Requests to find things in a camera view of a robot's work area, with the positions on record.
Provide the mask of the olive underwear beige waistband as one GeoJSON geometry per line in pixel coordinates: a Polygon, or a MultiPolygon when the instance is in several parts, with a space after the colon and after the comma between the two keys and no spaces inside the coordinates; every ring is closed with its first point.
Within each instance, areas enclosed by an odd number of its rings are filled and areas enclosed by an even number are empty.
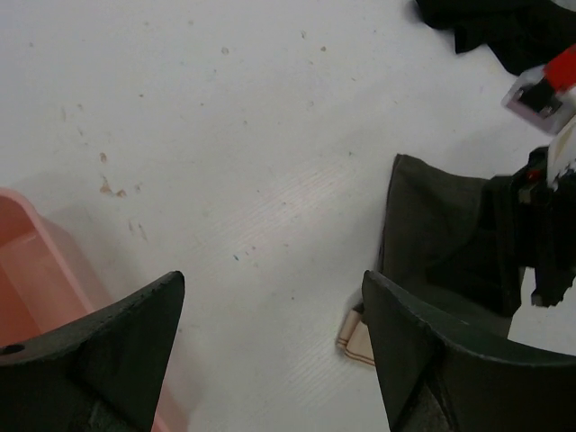
{"type": "Polygon", "coordinates": [[[523,274],[501,268],[492,192],[486,179],[409,155],[394,159],[377,265],[364,274],[361,301],[337,337],[346,356],[402,374],[434,357],[432,343],[393,323],[384,304],[392,287],[498,336],[509,333],[523,274]]]}

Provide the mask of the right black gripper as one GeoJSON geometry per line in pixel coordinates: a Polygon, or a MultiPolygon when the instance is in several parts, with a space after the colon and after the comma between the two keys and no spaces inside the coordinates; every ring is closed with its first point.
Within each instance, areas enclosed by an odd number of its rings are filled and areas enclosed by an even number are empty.
{"type": "Polygon", "coordinates": [[[547,183],[548,147],[531,151],[513,175],[497,175],[481,193],[481,227],[495,231],[498,314],[521,305],[524,272],[535,272],[533,305],[558,305],[575,279],[575,174],[547,183]]]}

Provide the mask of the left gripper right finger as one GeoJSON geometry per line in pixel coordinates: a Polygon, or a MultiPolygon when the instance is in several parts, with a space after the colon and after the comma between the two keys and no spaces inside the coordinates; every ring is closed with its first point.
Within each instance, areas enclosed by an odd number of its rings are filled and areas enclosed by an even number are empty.
{"type": "Polygon", "coordinates": [[[392,431],[573,431],[575,359],[509,341],[364,273],[364,319],[392,431]]]}

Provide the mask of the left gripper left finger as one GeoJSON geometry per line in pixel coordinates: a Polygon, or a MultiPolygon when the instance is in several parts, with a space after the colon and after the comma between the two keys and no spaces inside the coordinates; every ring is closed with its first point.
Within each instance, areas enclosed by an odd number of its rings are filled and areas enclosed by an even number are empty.
{"type": "Polygon", "coordinates": [[[173,271],[116,303],[1,349],[3,431],[150,431],[185,277],[173,271]]]}

